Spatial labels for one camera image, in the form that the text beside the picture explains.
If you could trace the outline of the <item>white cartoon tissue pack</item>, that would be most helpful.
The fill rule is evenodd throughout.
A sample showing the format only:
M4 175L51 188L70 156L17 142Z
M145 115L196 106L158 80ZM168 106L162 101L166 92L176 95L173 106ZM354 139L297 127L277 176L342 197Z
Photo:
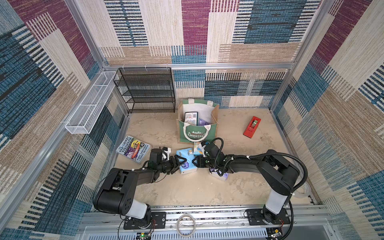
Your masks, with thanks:
M194 156L202 156L204 154L204 146L202 142L195 142L194 143L194 150L193 150Z

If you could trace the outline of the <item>light blue tissue pack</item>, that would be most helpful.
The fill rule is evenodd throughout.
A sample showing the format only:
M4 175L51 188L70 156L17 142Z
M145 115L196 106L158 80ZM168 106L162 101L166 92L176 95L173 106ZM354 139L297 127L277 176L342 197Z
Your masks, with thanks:
M180 168L180 172L182 175L194 173L198 170L198 168L192 163L192 160L196 157L193 154L192 148L178 150L176 152L176 155L182 156L188 160L188 168Z

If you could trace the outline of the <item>purple tissue pack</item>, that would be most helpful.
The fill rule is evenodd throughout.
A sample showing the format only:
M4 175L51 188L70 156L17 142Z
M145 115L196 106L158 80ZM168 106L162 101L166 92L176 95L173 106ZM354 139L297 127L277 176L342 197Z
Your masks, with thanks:
M207 125L210 125L209 122L199 118L199 121L198 121L198 126L207 126Z
M228 173L221 173L221 171L216 171L213 168L209 168L209 173L212 177L217 178L222 181L226 181L228 179Z

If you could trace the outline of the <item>green canvas Christmas bag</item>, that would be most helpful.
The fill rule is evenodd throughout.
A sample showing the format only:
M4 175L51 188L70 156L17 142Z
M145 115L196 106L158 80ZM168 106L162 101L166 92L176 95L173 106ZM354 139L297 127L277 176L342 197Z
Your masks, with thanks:
M178 118L176 120L178 130L178 141L180 143L195 143L200 141L211 141L217 136L218 114L220 105L212 101L200 99L182 100L178 107ZM198 112L199 118L207 121L210 125L193 126L185 124L186 112Z

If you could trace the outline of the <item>green white box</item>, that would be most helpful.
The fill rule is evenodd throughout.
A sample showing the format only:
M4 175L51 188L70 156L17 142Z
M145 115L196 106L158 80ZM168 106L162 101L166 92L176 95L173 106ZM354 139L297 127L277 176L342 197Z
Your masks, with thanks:
M186 112L185 113L185 124L197 126L199 121L199 113L198 112Z

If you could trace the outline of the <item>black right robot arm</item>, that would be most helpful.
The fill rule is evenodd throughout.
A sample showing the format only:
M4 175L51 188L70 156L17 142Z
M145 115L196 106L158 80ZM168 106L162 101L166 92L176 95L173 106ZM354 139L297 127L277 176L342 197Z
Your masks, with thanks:
M215 143L206 145L204 154L195 157L192 163L198 168L211 168L219 176L240 172L261 174L271 188L269 198L260 210L261 219L267 225L282 222L284 206L308 176L306 167L295 156L275 150L254 156L225 155L222 147Z

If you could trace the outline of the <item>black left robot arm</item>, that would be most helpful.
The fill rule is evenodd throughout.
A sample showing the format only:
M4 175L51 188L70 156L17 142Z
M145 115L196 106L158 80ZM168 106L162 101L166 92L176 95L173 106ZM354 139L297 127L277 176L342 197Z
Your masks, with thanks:
M174 174L186 162L186 158L171 156L169 149L163 148L151 150L150 159L140 169L113 168L94 197L94 208L99 212L121 216L124 230L164 229L166 212L153 213L150 205L135 200L136 188L156 183L161 173Z

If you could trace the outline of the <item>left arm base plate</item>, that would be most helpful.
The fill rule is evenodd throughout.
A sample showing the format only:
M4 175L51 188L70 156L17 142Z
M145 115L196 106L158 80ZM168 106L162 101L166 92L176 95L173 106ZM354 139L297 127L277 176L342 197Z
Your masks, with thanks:
M128 217L124 221L124 230L150 230L164 229L166 225L166 212L147 212L143 219Z

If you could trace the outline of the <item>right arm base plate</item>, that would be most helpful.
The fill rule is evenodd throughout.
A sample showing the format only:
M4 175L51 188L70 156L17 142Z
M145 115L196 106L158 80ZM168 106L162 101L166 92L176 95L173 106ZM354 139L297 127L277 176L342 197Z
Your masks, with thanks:
M271 211L262 209L248 209L245 211L246 218L251 226L262 225L289 225L291 223L290 216L286 209L282 209L279 214L274 214Z

